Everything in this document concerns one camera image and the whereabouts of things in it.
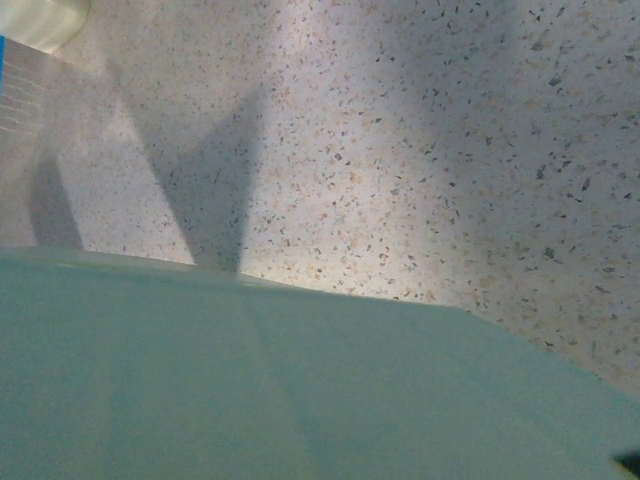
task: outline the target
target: speckled wall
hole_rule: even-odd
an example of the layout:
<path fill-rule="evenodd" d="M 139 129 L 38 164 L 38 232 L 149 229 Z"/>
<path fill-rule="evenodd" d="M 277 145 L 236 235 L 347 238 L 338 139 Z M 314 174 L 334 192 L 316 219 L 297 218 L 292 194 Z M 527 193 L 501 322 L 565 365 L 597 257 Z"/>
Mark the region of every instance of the speckled wall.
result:
<path fill-rule="evenodd" d="M 33 168 L 84 248 L 460 306 L 640 395 L 639 13 L 95 0 Z M 26 188 L 4 243 L 60 238 Z"/>

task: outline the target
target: plastic container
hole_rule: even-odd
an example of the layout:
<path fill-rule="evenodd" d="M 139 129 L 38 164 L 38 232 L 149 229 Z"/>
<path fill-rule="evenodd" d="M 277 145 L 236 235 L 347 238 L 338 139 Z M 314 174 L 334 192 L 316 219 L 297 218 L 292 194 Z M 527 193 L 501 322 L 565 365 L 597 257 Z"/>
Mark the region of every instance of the plastic container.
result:
<path fill-rule="evenodd" d="M 636 401 L 462 310 L 0 249 L 2 480 L 623 480 L 639 449 Z"/>
<path fill-rule="evenodd" d="M 90 0 L 0 0 L 0 35 L 52 53 L 82 28 Z"/>

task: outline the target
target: speckled background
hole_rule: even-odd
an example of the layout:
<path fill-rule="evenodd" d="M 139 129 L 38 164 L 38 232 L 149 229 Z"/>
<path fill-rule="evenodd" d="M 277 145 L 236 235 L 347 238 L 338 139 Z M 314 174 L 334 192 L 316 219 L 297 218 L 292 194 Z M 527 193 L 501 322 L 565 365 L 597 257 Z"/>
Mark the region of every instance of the speckled background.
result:
<path fill-rule="evenodd" d="M 0 243 L 456 305 L 640 396 L 639 14 L 95 0 Z"/>

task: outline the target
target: teal plastic object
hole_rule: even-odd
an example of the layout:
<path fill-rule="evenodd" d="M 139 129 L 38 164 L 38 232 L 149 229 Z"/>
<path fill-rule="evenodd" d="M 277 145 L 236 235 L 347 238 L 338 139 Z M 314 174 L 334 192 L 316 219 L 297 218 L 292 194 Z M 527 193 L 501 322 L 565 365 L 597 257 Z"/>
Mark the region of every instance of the teal plastic object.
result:
<path fill-rule="evenodd" d="M 0 253 L 0 478 L 622 479 L 640 407 L 461 310 Z"/>

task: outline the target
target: white object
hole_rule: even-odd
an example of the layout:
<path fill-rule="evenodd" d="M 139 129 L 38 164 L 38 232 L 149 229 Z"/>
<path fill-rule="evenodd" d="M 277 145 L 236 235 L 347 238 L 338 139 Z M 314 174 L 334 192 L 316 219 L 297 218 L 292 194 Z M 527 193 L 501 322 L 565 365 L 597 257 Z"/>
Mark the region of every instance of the white object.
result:
<path fill-rule="evenodd" d="M 90 0 L 0 0 L 0 35 L 51 53 L 84 24 Z"/>

